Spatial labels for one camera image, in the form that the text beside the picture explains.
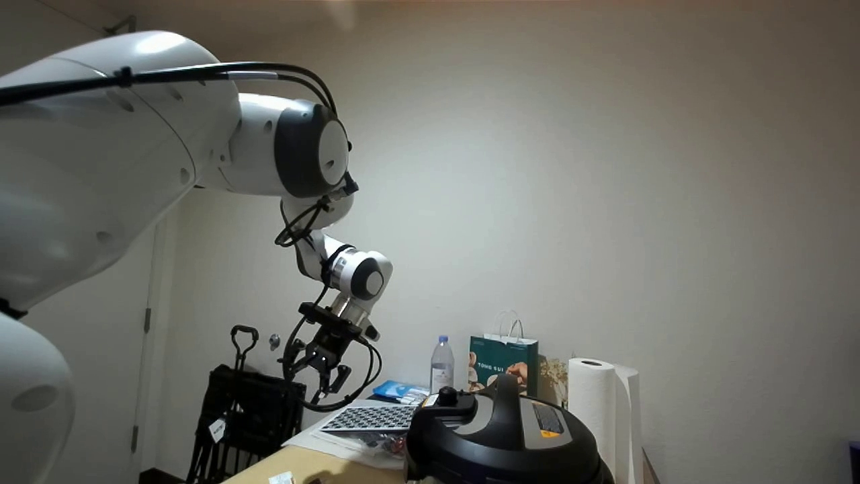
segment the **water bottle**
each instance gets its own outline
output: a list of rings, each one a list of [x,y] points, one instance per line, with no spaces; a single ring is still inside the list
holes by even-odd
[[[442,386],[455,386],[455,353],[447,334],[439,336],[431,357],[431,394]]]

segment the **robotic arm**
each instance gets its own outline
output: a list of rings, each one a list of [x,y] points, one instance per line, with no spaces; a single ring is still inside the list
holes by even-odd
[[[318,101],[242,94],[242,78],[298,82]],[[279,241],[297,245],[307,277],[338,289],[326,308],[301,305],[320,330],[307,347],[293,330],[291,350],[301,350],[286,354],[286,373],[313,366],[322,393],[341,386],[330,370],[341,369],[349,342],[368,343],[368,314],[393,272],[385,254],[320,234],[349,213],[346,154],[346,132],[314,73],[217,62],[173,33],[105,37],[2,76],[2,472],[40,482],[72,409],[68,363],[17,316],[119,261],[192,188],[283,195],[287,229]]]

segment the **white wall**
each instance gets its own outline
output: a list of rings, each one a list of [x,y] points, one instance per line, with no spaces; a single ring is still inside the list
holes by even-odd
[[[407,6],[246,55],[330,81],[364,183],[330,234],[395,261],[385,373],[513,316],[643,370],[666,484],[850,482],[860,435],[860,10]],[[161,463],[184,472],[234,322],[318,292],[278,201],[181,213]],[[258,350],[258,366],[275,353]]]

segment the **ceiling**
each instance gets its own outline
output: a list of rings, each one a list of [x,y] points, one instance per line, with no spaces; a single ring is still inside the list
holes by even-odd
[[[217,46],[251,46],[286,35],[301,24],[334,20],[353,27],[358,6],[368,0],[39,0],[57,16],[111,28],[178,28]]]

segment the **white robotic arm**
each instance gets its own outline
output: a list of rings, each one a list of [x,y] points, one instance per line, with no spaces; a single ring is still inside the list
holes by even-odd
[[[240,94],[236,78],[301,82],[318,101]],[[337,303],[320,312],[353,326],[364,342],[391,264],[358,249],[334,257],[334,245],[318,234],[349,210],[346,151],[346,132],[318,76],[293,65],[217,62],[176,33],[105,37],[2,76],[2,472],[17,468],[17,482],[40,482],[68,432],[62,413],[70,413],[64,359],[47,369],[49,377],[28,370],[32,357],[53,359],[57,350],[14,316],[119,261],[192,188],[283,195],[301,272],[338,289]],[[376,261],[380,272],[358,272],[364,261]],[[9,353],[17,343],[29,359]],[[32,435],[32,448],[21,445],[28,428],[14,422],[24,416],[57,422],[39,428],[53,437],[51,448]]]

